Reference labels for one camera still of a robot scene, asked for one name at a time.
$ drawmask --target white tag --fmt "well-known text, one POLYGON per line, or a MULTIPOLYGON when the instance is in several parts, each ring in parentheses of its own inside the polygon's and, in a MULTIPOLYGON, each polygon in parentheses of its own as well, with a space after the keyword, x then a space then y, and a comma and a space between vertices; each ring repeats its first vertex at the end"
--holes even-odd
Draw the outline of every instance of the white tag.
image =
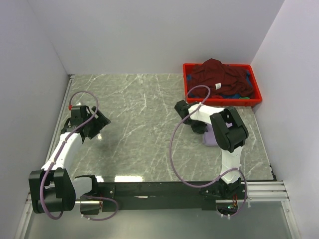
POLYGON ((221 88, 221 83, 215 84, 215 87, 216 87, 217 90, 220 89, 221 88))

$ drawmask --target gray marble surface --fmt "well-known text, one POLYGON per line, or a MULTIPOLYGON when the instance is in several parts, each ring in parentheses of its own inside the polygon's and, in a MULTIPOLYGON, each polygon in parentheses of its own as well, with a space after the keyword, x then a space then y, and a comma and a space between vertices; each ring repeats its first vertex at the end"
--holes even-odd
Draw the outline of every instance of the gray marble surface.
MULTIPOLYGON (((168 145, 180 121, 174 110, 183 99, 182 74, 75 75, 62 113, 60 127, 69 117, 69 97, 77 91, 93 92, 100 111, 112 123, 92 140, 86 139, 77 153, 70 176, 95 174, 102 181, 178 181, 171 170, 168 145)), ((94 106, 88 94, 74 98, 94 106)), ((237 107, 249 131, 242 155, 248 180, 272 180, 269 161, 250 107, 237 107)), ((57 134, 54 146, 59 139, 57 134)), ((187 125, 177 131, 173 144, 174 164, 185 180, 212 180, 221 170, 221 150, 202 144, 202 135, 187 125)))

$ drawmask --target white wall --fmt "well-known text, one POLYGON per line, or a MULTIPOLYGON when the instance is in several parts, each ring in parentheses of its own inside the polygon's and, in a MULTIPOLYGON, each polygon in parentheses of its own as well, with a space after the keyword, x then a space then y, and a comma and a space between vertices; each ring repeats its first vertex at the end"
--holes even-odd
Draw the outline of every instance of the white wall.
POLYGON ((252 62, 267 153, 303 238, 319 238, 319 2, 286 0, 252 62))
POLYGON ((26 0, 0 1, 0 238, 13 238, 45 161, 67 74, 26 0))
POLYGON ((251 63, 284 0, 29 0, 69 74, 251 63))

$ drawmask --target purple cloth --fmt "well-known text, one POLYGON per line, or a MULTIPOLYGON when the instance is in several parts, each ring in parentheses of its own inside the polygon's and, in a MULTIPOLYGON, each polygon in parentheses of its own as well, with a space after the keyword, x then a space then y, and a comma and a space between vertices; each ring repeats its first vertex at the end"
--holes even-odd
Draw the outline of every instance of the purple cloth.
MULTIPOLYGON (((229 128, 233 124, 226 123, 226 125, 229 128)), ((215 138, 213 126, 211 124, 207 124, 206 129, 207 129, 207 132, 204 133, 203 144, 206 146, 218 146, 216 138, 215 138)))

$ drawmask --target blue cloth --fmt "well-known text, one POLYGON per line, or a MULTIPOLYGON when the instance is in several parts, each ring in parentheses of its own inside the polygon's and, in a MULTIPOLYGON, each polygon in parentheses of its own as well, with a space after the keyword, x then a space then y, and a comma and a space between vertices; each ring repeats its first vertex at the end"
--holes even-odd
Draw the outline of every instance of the blue cloth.
MULTIPOLYGON (((253 85, 251 84, 251 82, 250 82, 250 80, 249 80, 249 77, 250 77, 250 76, 251 76, 251 74, 250 74, 249 70, 247 70, 247 77, 246 77, 246 79, 247 79, 249 85, 252 87, 253 85)), ((186 80, 187 80, 187 81, 191 81, 191 74, 186 75, 186 80)), ((199 98, 199 97, 195 96, 193 93, 190 93, 189 96, 190 96, 191 98, 199 98)), ((230 95, 230 96, 228 96, 228 95, 221 95, 221 96, 222 96, 223 98, 225 98, 225 99, 239 99, 239 98, 241 98, 241 95, 240 95, 239 93, 234 94, 234 95, 230 95)))

